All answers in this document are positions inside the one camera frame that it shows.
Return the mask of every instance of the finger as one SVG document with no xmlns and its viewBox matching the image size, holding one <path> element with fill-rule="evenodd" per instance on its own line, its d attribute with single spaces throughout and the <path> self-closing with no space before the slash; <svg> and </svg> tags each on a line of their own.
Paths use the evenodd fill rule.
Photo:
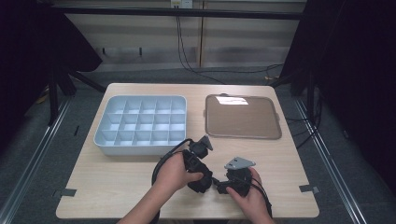
<svg viewBox="0 0 396 224">
<path fill-rule="evenodd" d="M 241 195 L 238 194 L 233 188 L 227 187 L 225 190 L 227 190 L 228 194 L 230 194 L 231 198 L 236 201 L 238 204 L 242 200 Z"/>
<path fill-rule="evenodd" d="M 257 171 L 253 167 L 248 167 L 248 169 L 250 170 L 252 177 L 259 181 L 260 184 L 262 184 L 262 179 L 260 178 L 259 173 L 257 173 Z"/>
<path fill-rule="evenodd" d="M 204 177 L 203 173 L 187 173 L 188 182 L 197 181 Z"/>
</svg>

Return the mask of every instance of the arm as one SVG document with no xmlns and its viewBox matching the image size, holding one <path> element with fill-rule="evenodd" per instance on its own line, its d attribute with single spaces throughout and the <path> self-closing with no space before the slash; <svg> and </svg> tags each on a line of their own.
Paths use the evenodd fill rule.
<svg viewBox="0 0 396 224">
<path fill-rule="evenodd" d="M 257 171 L 251 167 L 249 170 L 254 179 L 262 183 Z M 255 180 L 252 180 L 252 184 L 258 185 Z M 265 205 L 264 198 L 262 194 L 253 187 L 250 187 L 248 195 L 246 197 L 241 197 L 234 189 L 228 187 L 227 192 L 231 195 L 233 200 L 242 209 L 245 216 L 254 224 L 274 224 L 275 222 L 271 219 L 267 212 L 267 207 Z"/>
<path fill-rule="evenodd" d="M 176 191 L 203 176 L 202 173 L 188 173 L 184 167 L 183 155 L 175 154 L 163 165 L 146 195 L 119 223 L 150 223 Z"/>
</svg>

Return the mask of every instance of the white compartment tray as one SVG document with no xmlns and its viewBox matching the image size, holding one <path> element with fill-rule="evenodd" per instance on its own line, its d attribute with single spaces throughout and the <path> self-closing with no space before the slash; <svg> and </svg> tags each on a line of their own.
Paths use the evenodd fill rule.
<svg viewBox="0 0 396 224">
<path fill-rule="evenodd" d="M 186 138 L 186 117 L 183 96 L 113 96 L 94 143 L 111 156 L 164 155 Z"/>
</svg>

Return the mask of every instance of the human hand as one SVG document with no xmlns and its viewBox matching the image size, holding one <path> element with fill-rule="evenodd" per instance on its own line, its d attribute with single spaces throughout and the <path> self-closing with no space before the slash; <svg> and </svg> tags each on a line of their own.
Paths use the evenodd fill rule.
<svg viewBox="0 0 396 224">
<path fill-rule="evenodd" d="M 200 180 L 204 174 L 188 173 L 184 166 L 183 154 L 176 153 L 161 167 L 155 185 L 168 189 L 172 194 L 192 181 Z"/>
<path fill-rule="evenodd" d="M 260 178 L 259 173 L 257 173 L 257 171 L 252 167 L 249 167 L 248 169 L 250 170 L 253 177 L 252 184 L 260 188 L 260 185 L 256 182 L 257 180 L 260 184 L 262 183 L 262 179 Z M 226 190 L 233 198 L 233 200 L 242 209 L 242 212 L 245 214 L 245 216 L 254 224 L 274 223 L 274 221 L 271 219 L 270 215 L 267 212 L 267 206 L 265 204 L 264 198 L 262 197 L 262 193 L 259 192 L 257 189 L 250 187 L 250 190 L 246 197 L 241 197 L 231 187 L 228 187 Z"/>
</svg>

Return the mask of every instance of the rectangular tray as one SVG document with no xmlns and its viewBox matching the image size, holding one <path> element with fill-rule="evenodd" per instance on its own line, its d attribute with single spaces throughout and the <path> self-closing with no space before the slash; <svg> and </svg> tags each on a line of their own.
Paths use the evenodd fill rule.
<svg viewBox="0 0 396 224">
<path fill-rule="evenodd" d="M 109 156 L 164 155 L 186 138 L 186 117 L 183 96 L 113 96 L 94 143 Z"/>
<path fill-rule="evenodd" d="M 279 116 L 270 98 L 262 96 L 208 95 L 205 130 L 215 137 L 279 139 Z"/>
</svg>

